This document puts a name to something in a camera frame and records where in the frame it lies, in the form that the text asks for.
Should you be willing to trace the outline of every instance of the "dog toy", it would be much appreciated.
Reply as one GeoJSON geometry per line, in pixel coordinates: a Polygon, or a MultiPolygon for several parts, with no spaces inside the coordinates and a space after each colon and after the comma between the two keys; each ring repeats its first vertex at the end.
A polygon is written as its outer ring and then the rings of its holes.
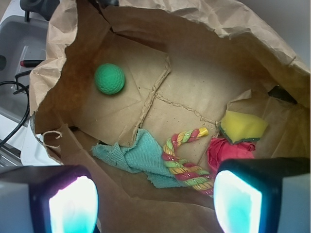
{"type": "Polygon", "coordinates": [[[104,94],[118,93],[124,87],[124,83],[124,72],[114,64],[101,65],[95,72],[95,85],[104,94]]]}
{"type": "Polygon", "coordinates": [[[176,150],[180,145],[193,142],[206,135],[208,135],[208,130],[205,127],[174,134],[163,146],[162,159],[164,166],[175,175],[177,180],[212,197],[214,177],[200,166],[176,156],[176,150]]]}

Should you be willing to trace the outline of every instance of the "microfiber cloth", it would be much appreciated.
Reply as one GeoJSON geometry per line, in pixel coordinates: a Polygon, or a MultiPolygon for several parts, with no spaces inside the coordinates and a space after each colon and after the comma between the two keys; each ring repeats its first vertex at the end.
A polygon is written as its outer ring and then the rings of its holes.
{"type": "Polygon", "coordinates": [[[97,144],[92,148],[93,156],[105,163],[130,173],[145,172],[148,180],[157,188],[183,187],[163,165],[162,147],[145,129],[138,129],[132,147],[97,144]]]}

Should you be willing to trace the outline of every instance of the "rope toy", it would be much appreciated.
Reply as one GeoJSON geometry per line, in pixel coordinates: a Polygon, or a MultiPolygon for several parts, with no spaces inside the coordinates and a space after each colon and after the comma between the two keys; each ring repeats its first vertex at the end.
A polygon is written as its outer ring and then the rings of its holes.
{"type": "Polygon", "coordinates": [[[175,175],[177,180],[212,197],[214,177],[200,166],[175,155],[180,145],[193,142],[206,135],[208,135],[208,130],[205,127],[174,134],[167,139],[166,144],[163,146],[162,159],[164,160],[164,166],[169,169],[170,173],[175,175]]]}

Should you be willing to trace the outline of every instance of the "wire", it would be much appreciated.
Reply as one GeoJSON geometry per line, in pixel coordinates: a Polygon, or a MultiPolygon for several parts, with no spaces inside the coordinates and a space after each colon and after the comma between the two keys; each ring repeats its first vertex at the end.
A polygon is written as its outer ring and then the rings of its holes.
{"type": "Polygon", "coordinates": [[[23,116],[23,118],[21,119],[21,121],[19,122],[19,124],[15,127],[15,129],[12,130],[12,132],[10,132],[5,139],[3,139],[1,142],[0,142],[0,147],[2,147],[22,126],[23,124],[26,122],[27,120],[27,117],[29,115],[29,91],[28,89],[21,83],[18,83],[18,82],[15,82],[15,81],[4,81],[4,82],[1,82],[0,83],[0,86],[2,85],[6,85],[6,84],[14,84],[14,85],[18,85],[19,87],[21,87],[22,89],[25,90],[26,92],[26,95],[27,95],[27,109],[26,109],[26,112],[23,116]]]}

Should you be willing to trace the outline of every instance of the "red cloth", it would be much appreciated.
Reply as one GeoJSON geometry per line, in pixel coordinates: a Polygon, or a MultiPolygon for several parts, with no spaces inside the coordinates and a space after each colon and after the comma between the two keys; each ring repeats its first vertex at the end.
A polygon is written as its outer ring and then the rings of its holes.
{"type": "Polygon", "coordinates": [[[208,165],[216,174],[222,161],[226,159],[253,159],[251,151],[255,145],[250,142],[241,142],[231,145],[225,138],[213,138],[207,150],[208,165]]]}

